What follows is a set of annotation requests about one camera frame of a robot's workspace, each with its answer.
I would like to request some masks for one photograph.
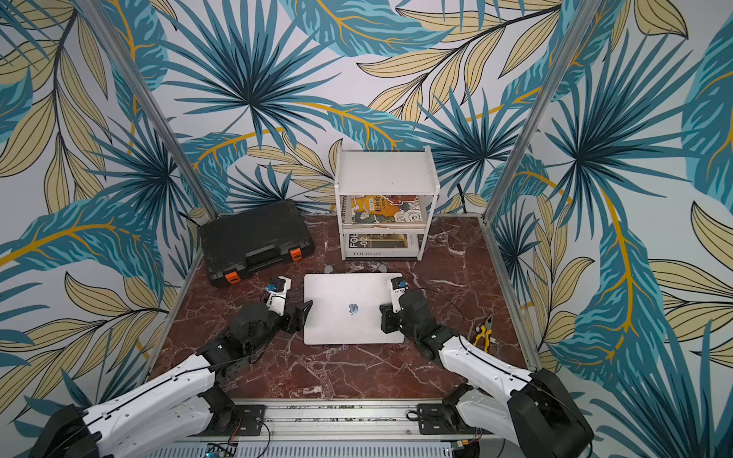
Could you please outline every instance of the white shelf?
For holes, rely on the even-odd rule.
[[[422,259],[427,234],[430,230],[432,214],[438,203],[441,184],[432,153],[429,147],[424,151],[338,151],[336,167],[336,211],[339,218],[341,235],[341,258],[358,257],[409,257]],[[423,224],[410,228],[390,226],[360,227],[346,224],[342,218],[342,196],[418,196]],[[348,248],[349,234],[422,234],[422,241],[405,249],[405,254],[397,256],[395,249],[375,248],[367,253],[363,248]]]
[[[343,234],[342,246],[345,247],[347,258],[416,258],[420,253],[420,243],[417,236],[408,238],[407,248],[349,248],[349,234]]]
[[[421,195],[440,189],[429,151],[342,151],[337,182],[346,196]]]

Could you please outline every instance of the marble floor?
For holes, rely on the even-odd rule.
[[[191,288],[178,311],[152,371],[157,376],[186,359],[221,332],[242,303],[259,300],[274,276],[292,278],[288,301],[303,300],[303,275],[376,270],[377,262],[343,262],[339,230],[332,216],[309,216],[306,223],[316,244],[315,254],[299,262],[277,265],[227,288],[209,285],[205,269],[198,267]],[[490,352],[506,362],[524,367],[504,297],[494,273],[476,218],[437,218],[430,227],[420,262],[387,262],[389,272],[400,272],[409,284],[426,291],[438,322],[476,335],[474,328],[493,316],[497,342]],[[280,333],[261,360],[240,372],[224,387],[232,398],[441,398],[463,380],[426,362],[406,339],[402,344],[320,345],[303,343],[302,335]]]

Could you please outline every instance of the laptop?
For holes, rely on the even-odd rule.
[[[313,301],[303,327],[308,345],[400,344],[399,331],[382,332],[379,306],[391,306],[390,280],[401,273],[309,273],[303,297]]]

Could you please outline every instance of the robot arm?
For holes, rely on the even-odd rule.
[[[443,401],[463,423],[516,443],[526,458],[582,455],[592,429],[555,374],[514,367],[439,325],[422,291],[408,290],[403,278],[391,288],[392,305],[381,306],[382,331],[402,332],[426,359],[468,380]]]
[[[273,278],[266,304],[244,304],[227,329],[165,374],[84,412],[59,410],[29,458],[143,457],[182,437],[227,433],[237,413],[219,383],[256,363],[279,331],[303,328],[310,304],[285,312],[289,288],[289,278]]]

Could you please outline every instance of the book cover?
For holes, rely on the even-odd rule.
[[[349,248],[407,248],[405,234],[350,234]]]
[[[354,224],[421,223],[418,196],[354,196]]]

